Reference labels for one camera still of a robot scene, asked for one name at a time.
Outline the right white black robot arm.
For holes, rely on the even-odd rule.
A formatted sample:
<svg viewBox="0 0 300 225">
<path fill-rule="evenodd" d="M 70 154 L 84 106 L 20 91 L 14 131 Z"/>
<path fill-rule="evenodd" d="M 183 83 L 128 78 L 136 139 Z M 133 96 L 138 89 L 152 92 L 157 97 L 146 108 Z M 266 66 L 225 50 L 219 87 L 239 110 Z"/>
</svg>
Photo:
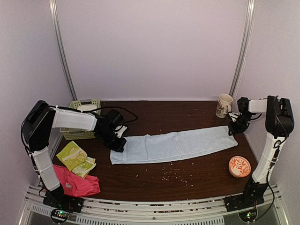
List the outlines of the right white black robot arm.
<svg viewBox="0 0 300 225">
<path fill-rule="evenodd" d="M 261 159 L 244 187 L 240 203 L 250 207 L 263 199 L 269 186 L 272 171 L 278 161 L 284 143 L 294 129 L 294 117 L 291 101 L 288 98 L 267 96 L 259 100 L 241 97 L 238 101 L 239 113 L 229 112 L 229 135 L 245 132 L 250 121 L 265 114 L 266 143 Z"/>
</svg>

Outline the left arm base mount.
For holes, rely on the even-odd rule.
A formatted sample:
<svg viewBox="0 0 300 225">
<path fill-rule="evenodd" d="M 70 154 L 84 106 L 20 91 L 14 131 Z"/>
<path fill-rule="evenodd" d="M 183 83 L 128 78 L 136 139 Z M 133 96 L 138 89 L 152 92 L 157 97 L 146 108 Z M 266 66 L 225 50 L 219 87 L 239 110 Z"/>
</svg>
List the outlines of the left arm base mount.
<svg viewBox="0 0 300 225">
<path fill-rule="evenodd" d="M 43 204 L 58 208 L 68 212 L 80 213 L 83 207 L 84 199 L 80 197 L 72 197 L 64 194 L 46 193 Z"/>
</svg>

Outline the light blue towel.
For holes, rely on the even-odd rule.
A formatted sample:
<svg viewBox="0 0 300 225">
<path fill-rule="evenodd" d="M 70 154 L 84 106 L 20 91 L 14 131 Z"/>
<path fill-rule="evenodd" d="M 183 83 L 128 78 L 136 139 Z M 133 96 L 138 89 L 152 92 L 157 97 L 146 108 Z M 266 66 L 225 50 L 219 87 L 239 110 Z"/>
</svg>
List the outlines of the light blue towel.
<svg viewBox="0 0 300 225">
<path fill-rule="evenodd" d="M 115 164 L 153 164 L 201 157 L 236 147 L 227 126 L 202 128 L 161 135 L 126 137 L 122 153 L 111 150 Z"/>
</svg>

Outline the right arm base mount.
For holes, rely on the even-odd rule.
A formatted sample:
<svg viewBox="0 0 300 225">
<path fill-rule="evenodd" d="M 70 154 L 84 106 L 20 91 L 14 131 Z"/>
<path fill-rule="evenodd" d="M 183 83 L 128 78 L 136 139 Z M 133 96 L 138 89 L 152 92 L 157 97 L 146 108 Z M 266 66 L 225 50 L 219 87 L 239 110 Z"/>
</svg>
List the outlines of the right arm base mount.
<svg viewBox="0 0 300 225">
<path fill-rule="evenodd" d="M 224 198 L 224 203 L 227 212 L 243 210 L 246 208 L 251 208 L 256 205 L 264 203 L 263 196 L 258 196 L 255 194 L 239 194 L 239 195 L 231 195 L 226 196 Z"/>
</svg>

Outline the cream white towel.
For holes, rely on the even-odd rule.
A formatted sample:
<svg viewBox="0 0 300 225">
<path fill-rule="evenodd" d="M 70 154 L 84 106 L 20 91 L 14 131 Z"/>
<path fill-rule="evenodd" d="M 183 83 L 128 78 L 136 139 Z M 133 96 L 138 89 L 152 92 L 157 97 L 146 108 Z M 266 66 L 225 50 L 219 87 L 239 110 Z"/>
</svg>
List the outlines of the cream white towel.
<svg viewBox="0 0 300 225">
<path fill-rule="evenodd" d="M 94 105 L 94 104 L 80 105 L 77 107 L 77 110 L 79 110 L 82 113 L 96 112 L 97 109 L 98 109 L 98 105 Z"/>
</svg>

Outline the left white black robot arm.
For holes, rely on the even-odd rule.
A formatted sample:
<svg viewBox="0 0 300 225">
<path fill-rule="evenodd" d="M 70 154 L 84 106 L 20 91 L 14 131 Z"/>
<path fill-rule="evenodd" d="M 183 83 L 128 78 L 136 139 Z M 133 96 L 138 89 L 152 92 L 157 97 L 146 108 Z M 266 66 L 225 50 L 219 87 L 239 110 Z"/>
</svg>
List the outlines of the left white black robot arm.
<svg viewBox="0 0 300 225">
<path fill-rule="evenodd" d="M 111 109 L 101 116 L 95 110 L 82 111 L 62 106 L 52 106 L 39 100 L 21 125 L 21 140 L 31 158 L 33 168 L 46 189 L 46 197 L 57 208 L 67 204 L 62 185 L 49 156 L 49 138 L 54 128 L 72 128 L 94 132 L 107 148 L 123 152 L 126 139 L 117 134 L 123 121 L 122 115 Z"/>
</svg>

